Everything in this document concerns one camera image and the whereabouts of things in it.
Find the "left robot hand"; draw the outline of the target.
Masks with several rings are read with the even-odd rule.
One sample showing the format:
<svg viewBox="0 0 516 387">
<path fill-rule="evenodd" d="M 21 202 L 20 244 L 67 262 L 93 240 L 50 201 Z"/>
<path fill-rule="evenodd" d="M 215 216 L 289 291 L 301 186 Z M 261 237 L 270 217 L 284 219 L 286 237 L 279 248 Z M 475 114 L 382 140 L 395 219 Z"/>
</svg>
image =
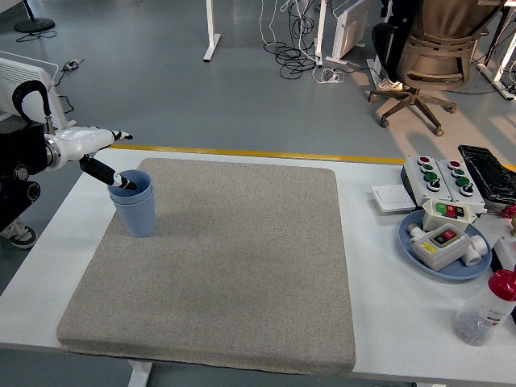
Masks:
<svg viewBox="0 0 516 387">
<path fill-rule="evenodd" d="M 89 154 L 108 148 L 115 141 L 133 139 L 125 131 L 98 127 L 72 127 L 45 134 L 47 170 L 60 169 L 68 161 L 78 161 L 81 170 L 109 186 L 136 190 L 137 184 Z"/>
</svg>

